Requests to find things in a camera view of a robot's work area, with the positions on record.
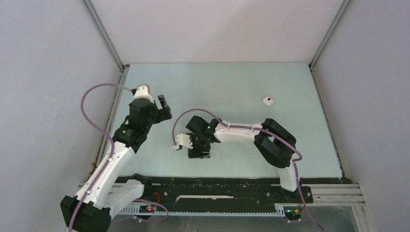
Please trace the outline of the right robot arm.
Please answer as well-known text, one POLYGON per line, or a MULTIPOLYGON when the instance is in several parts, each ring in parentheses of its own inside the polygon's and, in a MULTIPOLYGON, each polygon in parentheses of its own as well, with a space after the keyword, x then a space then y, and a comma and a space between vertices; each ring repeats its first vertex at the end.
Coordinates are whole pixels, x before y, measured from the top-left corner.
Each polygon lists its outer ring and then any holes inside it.
POLYGON ((230 123, 220 118, 207 122, 193 116, 186 134, 175 136, 177 149, 188 149, 190 159, 209 158, 213 143, 253 144, 268 164, 276 168, 282 198, 287 202, 304 202, 296 162, 303 157, 296 150, 296 138, 271 118, 261 124, 230 123))

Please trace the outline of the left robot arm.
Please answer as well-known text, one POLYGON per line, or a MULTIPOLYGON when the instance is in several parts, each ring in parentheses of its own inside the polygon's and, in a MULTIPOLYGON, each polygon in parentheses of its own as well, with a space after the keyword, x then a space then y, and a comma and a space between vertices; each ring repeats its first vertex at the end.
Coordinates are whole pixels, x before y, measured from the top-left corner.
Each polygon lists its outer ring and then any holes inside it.
POLYGON ((110 150, 90 179, 73 196, 65 196, 60 207, 68 231, 106 232, 112 219, 131 201, 148 201, 153 188, 132 179, 111 193, 125 164, 137 153, 152 125, 172 118, 171 108, 163 95, 158 96, 158 108, 150 95, 135 97, 130 112, 110 139, 110 150))

